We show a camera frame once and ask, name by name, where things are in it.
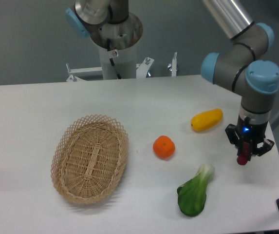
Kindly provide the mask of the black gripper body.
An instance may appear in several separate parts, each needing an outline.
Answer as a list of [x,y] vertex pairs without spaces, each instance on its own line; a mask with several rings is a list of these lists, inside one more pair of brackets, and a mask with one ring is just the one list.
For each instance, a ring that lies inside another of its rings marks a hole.
[[268,120],[269,112],[253,113],[240,107],[238,122],[235,127],[235,133],[238,137],[235,146],[239,146],[239,141],[244,137],[252,140],[255,145],[263,143]]

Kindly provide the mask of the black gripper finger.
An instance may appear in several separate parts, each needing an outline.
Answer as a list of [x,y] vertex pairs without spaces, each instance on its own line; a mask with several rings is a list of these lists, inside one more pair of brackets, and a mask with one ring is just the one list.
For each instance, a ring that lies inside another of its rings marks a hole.
[[254,156],[262,156],[271,151],[274,145],[274,141],[265,138],[263,139],[262,145],[260,147],[258,147],[256,143],[252,142],[250,146],[250,155],[248,157],[248,161],[250,161],[251,158]]
[[239,132],[237,126],[233,124],[228,124],[228,126],[225,129],[225,132],[229,139],[229,142],[232,145],[234,145],[238,150],[237,156],[242,155],[244,153],[243,151],[244,138],[242,134]]

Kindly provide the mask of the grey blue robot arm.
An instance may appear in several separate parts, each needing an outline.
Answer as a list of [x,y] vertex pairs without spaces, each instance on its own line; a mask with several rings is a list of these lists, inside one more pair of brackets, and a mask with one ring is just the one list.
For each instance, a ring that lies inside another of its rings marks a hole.
[[[237,124],[228,125],[225,131],[238,150],[238,164],[245,165],[274,146],[265,130],[279,89],[279,67],[260,58],[275,36],[268,25],[254,23],[238,0],[205,0],[204,6],[233,46],[223,55],[208,54],[201,76],[242,98]],[[146,58],[140,65],[135,62],[134,46],[143,26],[129,11],[128,1],[77,0],[66,9],[65,17],[78,35],[90,37],[98,47],[104,79],[147,76],[153,60]]]

